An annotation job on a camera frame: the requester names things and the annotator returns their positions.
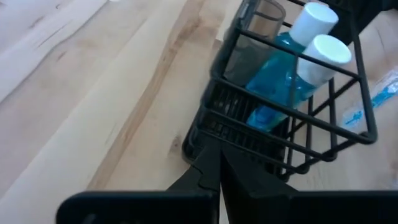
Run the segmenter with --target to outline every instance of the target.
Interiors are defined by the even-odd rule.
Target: mouthwash bottle
[[[349,48],[335,37],[329,35],[316,36],[304,53],[310,57],[341,67],[351,61]],[[289,105],[289,91],[294,80],[294,69],[284,71],[282,78],[273,82],[272,91],[267,94],[268,99]],[[328,82],[336,72],[316,63],[300,58],[297,64],[294,97],[292,106],[296,108],[301,102],[313,95],[314,91]],[[267,106],[256,108],[247,120],[247,124],[262,131],[270,131],[287,116]]]
[[[319,34],[327,34],[338,22],[337,14],[328,6],[310,2],[304,8],[288,32],[279,34],[274,42],[297,53]],[[286,77],[294,67],[294,56],[282,50],[276,50],[257,74],[246,85],[246,89],[265,98],[280,88],[275,84]]]

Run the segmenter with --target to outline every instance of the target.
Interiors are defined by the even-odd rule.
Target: wooden surface
[[[44,1],[37,9],[13,8],[26,16],[10,20],[15,28],[12,38],[1,41],[1,53],[31,35],[26,27],[41,14],[89,0]],[[3,22],[1,12],[11,16],[7,8],[25,1],[0,2]],[[54,44],[0,103],[0,220],[52,223],[58,204],[76,192],[163,190],[177,180],[188,168],[180,157],[181,143],[237,2],[107,2],[81,29]],[[288,20],[300,11],[284,7]],[[361,34],[370,85],[398,65],[397,21],[396,11],[382,12]],[[354,70],[354,63],[348,68]],[[337,86],[346,81],[339,77]],[[316,103],[326,92],[317,93]],[[338,103],[339,114],[355,96],[350,93]],[[376,111],[376,144],[347,149],[337,161],[320,163],[289,184],[300,190],[393,188],[397,103],[394,99]],[[314,146],[324,150],[327,133],[314,133]],[[296,140],[303,143],[303,134]],[[225,210],[221,223],[226,223]]]

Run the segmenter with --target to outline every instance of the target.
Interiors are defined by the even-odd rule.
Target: white bottle cap
[[[337,22],[337,14],[328,6],[310,2],[304,5],[289,34],[294,41],[306,47],[317,35],[328,34]]]
[[[316,36],[303,54],[337,67],[349,63],[352,58],[351,51],[341,40],[325,34]],[[297,63],[297,74],[313,86],[323,85],[335,73],[332,69],[303,58],[299,58]]]

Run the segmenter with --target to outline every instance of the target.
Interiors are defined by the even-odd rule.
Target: wire rack
[[[287,181],[292,174],[306,174],[310,166],[320,161],[332,162],[338,153],[356,143],[372,144],[377,139],[376,122],[374,119],[369,88],[366,79],[364,62],[359,41],[357,28],[357,16],[350,5],[350,1],[325,1],[339,15],[340,21],[331,31],[333,35],[341,39],[345,44],[351,40],[354,42],[354,52],[358,73],[350,72],[345,69],[332,66],[317,59],[303,54],[295,53],[285,47],[279,46],[253,31],[248,30],[248,22],[253,17],[266,15],[257,13],[261,0],[244,1],[232,22],[226,35],[223,45],[211,67],[211,82],[209,83],[201,103],[201,108],[195,118],[193,126],[188,134],[188,147],[184,147],[184,154],[188,160],[195,159],[200,153],[201,148],[206,142],[206,138],[217,138],[220,141],[229,143],[239,149],[244,155],[248,155],[254,162],[259,163],[268,172],[277,175],[280,179]],[[301,6],[304,2],[296,0],[286,0]],[[284,26],[291,27],[291,24],[283,22]],[[313,97],[308,99],[308,112],[303,113],[292,108],[292,105],[282,105],[255,95],[247,91],[243,86],[235,85],[224,77],[228,62],[231,58],[237,41],[240,37],[245,37],[264,45],[271,46],[277,50],[283,50],[295,57],[295,69],[297,61],[304,58],[324,67],[330,68],[346,75],[350,80],[339,89],[335,89],[335,81],[331,79],[328,83],[329,98],[314,108]],[[356,134],[336,125],[336,99],[353,85],[359,83],[360,92],[364,106],[364,117],[366,119],[367,131]],[[290,89],[290,99],[294,97],[294,85]],[[289,116],[281,125],[272,132],[265,133],[256,130],[246,124],[250,113],[259,105],[268,106],[274,110],[285,113]],[[315,116],[321,111],[329,109],[329,122],[318,119]],[[301,146],[294,143],[295,133],[302,127],[306,127],[305,145]],[[330,133],[330,147],[325,152],[318,152],[312,147],[312,128],[316,126]],[[338,137],[346,140],[338,143]],[[305,154],[304,161],[298,165],[292,165],[293,151]]]

